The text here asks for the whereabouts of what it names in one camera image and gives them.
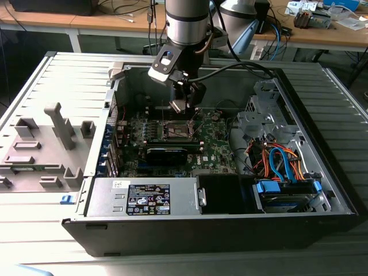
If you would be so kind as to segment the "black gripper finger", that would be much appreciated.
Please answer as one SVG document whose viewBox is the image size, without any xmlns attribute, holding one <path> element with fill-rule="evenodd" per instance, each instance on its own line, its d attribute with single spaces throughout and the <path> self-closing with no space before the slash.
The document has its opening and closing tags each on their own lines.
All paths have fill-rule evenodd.
<svg viewBox="0 0 368 276">
<path fill-rule="evenodd" d="M 187 84 L 180 84 L 180 83 L 174 83 L 171 88 L 171 100 L 187 100 L 187 94 L 188 94 L 188 85 Z"/>
<path fill-rule="evenodd" d="M 188 100 L 189 106 L 199 105 L 206 93 L 206 86 L 199 82 L 194 82 L 190 85 L 190 97 Z"/>
</svg>

